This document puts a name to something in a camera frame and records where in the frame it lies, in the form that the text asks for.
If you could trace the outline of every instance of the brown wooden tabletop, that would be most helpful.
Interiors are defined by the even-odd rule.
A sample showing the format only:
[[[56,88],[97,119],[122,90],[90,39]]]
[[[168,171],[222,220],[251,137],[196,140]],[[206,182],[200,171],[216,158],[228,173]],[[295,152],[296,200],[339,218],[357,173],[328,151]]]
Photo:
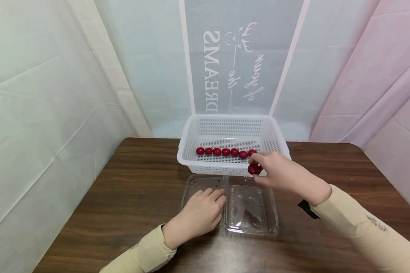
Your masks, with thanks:
[[[176,160],[177,139],[122,141],[36,273],[94,273],[180,208],[190,170]],[[410,241],[410,206],[352,144],[288,143],[292,159],[357,199]],[[297,207],[300,198],[274,192],[276,239],[219,231],[179,247],[159,272],[375,272],[346,238]]]

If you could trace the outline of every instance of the clear plastic clamshell container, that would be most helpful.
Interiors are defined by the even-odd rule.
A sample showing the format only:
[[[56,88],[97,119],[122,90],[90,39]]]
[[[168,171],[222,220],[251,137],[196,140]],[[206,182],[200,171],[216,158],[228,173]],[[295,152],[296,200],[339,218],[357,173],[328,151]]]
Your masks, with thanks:
[[[224,189],[223,226],[230,232],[274,237],[279,233],[273,191],[254,182],[253,177],[191,175],[185,186],[181,210],[198,190]]]

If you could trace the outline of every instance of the white plastic basket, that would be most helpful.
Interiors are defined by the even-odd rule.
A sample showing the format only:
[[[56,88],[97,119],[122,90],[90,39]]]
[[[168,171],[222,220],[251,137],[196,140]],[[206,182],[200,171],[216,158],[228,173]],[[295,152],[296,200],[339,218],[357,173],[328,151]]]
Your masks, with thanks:
[[[192,115],[179,143],[177,160],[193,173],[249,176],[248,159],[232,155],[197,155],[197,147],[275,151],[291,159],[275,119],[264,115]]]

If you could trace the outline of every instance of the beige sleeve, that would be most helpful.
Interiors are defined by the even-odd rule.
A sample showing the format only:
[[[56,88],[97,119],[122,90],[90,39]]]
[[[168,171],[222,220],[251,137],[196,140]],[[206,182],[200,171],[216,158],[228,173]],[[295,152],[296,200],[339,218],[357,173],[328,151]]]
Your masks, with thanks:
[[[410,273],[410,242],[331,185],[331,196],[311,210],[333,230],[351,239],[380,272]]]
[[[102,268],[100,273],[147,273],[167,264],[175,255],[176,249],[166,247],[161,227],[162,225],[149,232],[138,244]]]

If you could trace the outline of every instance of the pink fabric backdrop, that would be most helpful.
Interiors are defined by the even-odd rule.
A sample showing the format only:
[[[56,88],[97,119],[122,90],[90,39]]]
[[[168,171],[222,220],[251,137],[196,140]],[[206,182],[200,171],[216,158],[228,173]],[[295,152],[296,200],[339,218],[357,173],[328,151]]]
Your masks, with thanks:
[[[310,141],[358,145],[410,204],[410,0],[381,0]]]
[[[310,141],[363,147],[410,98],[410,0],[381,0]]]

